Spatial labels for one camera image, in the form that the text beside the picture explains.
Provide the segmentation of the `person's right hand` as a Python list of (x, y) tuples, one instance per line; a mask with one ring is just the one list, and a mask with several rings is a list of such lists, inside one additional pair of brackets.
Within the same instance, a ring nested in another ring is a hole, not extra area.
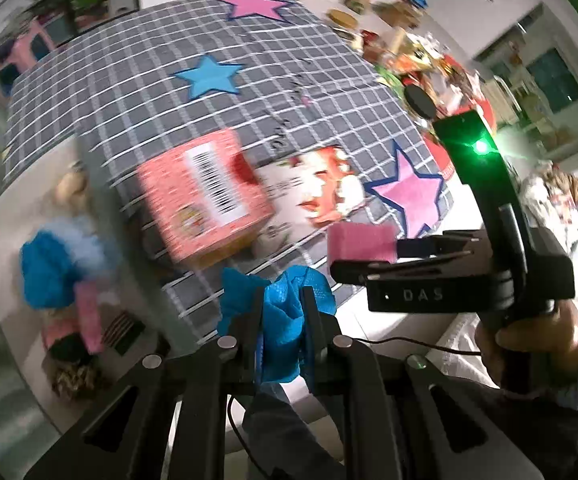
[(474, 338), (490, 379), (500, 388), (505, 375), (519, 378), (518, 367), (511, 362), (516, 354), (546, 356), (554, 377), (514, 392), (533, 393), (554, 388), (560, 379), (578, 378), (578, 309), (572, 300), (559, 300), (553, 314), (515, 322), (496, 334), (479, 323)]

